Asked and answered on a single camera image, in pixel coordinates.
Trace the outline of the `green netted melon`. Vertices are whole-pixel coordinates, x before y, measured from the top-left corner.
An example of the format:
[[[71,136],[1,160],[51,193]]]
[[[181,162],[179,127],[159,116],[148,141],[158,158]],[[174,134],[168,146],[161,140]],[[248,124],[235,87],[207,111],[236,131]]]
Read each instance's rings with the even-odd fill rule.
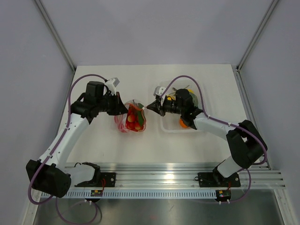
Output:
[[[190,92],[189,94],[192,97],[192,101],[193,101],[194,106],[198,107],[199,106],[198,97],[192,92]]]

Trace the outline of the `red lychee bunch with leaves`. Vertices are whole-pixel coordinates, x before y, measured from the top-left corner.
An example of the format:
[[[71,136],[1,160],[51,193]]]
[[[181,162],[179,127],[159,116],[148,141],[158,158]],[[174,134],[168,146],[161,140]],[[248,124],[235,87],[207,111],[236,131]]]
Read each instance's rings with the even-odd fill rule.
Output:
[[[144,106],[141,103],[129,103],[126,128],[133,132],[142,132],[146,128]]]

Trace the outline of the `clear zip top bag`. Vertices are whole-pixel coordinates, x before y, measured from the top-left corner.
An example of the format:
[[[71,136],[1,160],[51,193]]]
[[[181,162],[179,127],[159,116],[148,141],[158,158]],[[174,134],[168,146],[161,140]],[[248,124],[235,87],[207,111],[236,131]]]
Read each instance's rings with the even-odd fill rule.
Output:
[[[144,104],[137,100],[132,99],[125,104],[128,112],[126,114],[114,116],[114,122],[117,129],[122,133],[140,133],[146,129],[146,116]]]

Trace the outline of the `red apple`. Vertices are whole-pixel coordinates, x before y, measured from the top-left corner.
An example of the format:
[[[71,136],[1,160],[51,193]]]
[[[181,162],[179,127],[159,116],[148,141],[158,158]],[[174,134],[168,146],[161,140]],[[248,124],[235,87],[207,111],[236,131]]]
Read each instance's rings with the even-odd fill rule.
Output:
[[[117,129],[121,133],[128,132],[128,129],[126,128],[126,115],[125,114],[114,116],[114,122],[117,126]]]

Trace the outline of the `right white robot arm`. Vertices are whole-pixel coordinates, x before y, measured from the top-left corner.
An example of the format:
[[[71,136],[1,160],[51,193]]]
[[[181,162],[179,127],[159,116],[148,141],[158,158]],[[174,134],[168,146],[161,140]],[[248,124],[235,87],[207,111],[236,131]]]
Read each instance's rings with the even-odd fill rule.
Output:
[[[266,155],[267,145],[251,121],[232,124],[214,119],[194,104],[192,94],[187,89],[176,90],[175,98],[163,97],[165,90],[164,87],[156,87],[155,101],[147,109],[160,116],[165,116],[166,113],[178,114],[186,127],[211,133],[228,143],[230,157],[203,178],[206,186],[226,186],[238,172],[248,169],[261,156]]]

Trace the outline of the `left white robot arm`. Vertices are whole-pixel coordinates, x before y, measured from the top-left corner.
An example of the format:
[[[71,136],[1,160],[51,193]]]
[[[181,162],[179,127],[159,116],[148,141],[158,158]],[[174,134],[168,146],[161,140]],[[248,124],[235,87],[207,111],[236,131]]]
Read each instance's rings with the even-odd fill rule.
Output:
[[[100,166],[96,164],[84,162],[70,169],[66,169],[65,164],[80,136],[99,113],[118,116],[128,112],[116,91],[118,84],[117,78],[105,82],[90,81],[85,92],[74,103],[68,104],[64,128],[38,160],[30,160],[26,165],[29,190],[62,198],[71,187],[102,187],[106,184]]]

